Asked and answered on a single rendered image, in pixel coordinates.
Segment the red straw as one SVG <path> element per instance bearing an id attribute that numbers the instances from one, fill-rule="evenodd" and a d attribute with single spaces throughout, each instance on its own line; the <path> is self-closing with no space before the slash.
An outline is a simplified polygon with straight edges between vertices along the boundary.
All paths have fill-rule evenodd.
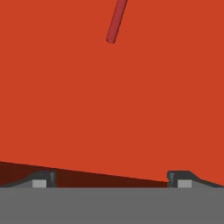
<path id="1" fill-rule="evenodd" d="M 119 32 L 127 2 L 128 0 L 117 0 L 116 2 L 114 14 L 106 37 L 106 41 L 110 44 L 114 44 L 116 42 L 116 37 Z"/>

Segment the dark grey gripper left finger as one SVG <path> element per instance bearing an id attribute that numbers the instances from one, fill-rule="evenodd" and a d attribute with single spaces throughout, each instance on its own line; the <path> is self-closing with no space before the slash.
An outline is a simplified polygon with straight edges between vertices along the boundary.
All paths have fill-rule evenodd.
<path id="1" fill-rule="evenodd" d="M 55 171 L 35 171 L 25 178 L 1 185 L 1 188 L 50 188 L 56 186 L 57 175 Z"/>

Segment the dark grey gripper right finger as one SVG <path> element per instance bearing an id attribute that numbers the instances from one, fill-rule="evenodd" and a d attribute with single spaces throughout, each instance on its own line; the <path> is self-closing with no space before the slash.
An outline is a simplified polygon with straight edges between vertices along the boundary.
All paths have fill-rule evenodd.
<path id="1" fill-rule="evenodd" d="M 173 188 L 223 188 L 223 185 L 204 180 L 191 171 L 168 171 L 168 186 Z"/>

